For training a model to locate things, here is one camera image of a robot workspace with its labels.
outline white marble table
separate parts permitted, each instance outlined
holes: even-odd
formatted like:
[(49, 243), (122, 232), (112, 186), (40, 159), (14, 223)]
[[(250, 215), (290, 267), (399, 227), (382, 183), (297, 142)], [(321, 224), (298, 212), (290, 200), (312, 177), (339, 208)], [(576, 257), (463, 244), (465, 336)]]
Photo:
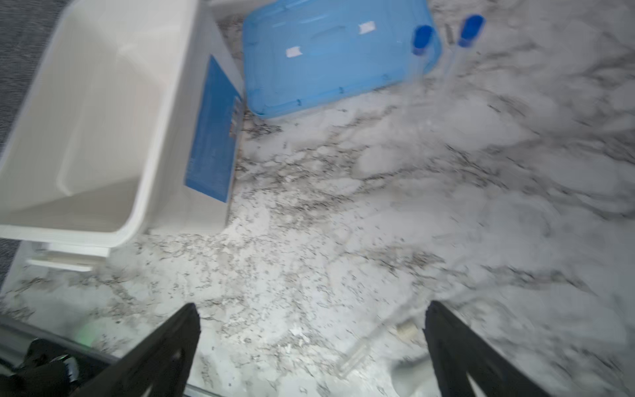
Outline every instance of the white marble table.
[[(488, 24), (428, 127), (403, 128), (398, 87), (248, 115), (225, 232), (139, 235), (91, 274), (25, 266), (23, 245), (2, 310), (121, 355), (195, 302), (196, 386), (395, 396), (425, 342), (385, 333), (344, 380), (337, 361), (442, 299), (552, 394), (635, 393), (634, 7), (434, 0), (444, 37)], [(221, 24), (238, 61), (241, 21)]]

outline blue sticker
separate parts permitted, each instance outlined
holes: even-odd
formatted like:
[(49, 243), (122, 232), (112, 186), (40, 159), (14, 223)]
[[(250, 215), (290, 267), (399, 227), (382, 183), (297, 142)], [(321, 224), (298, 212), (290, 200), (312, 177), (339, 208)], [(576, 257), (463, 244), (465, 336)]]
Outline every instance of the blue sticker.
[(229, 199), (236, 137), (243, 102), (214, 57), (210, 57), (185, 185), (224, 203)]

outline dark gray floor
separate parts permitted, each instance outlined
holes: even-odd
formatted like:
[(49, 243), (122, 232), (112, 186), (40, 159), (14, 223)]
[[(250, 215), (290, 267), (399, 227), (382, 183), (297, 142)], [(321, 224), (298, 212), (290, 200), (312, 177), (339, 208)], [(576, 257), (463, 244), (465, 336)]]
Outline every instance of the dark gray floor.
[[(69, 0), (0, 0), (0, 148), (29, 88), (57, 18)], [(0, 285), (18, 241), (0, 239)]]

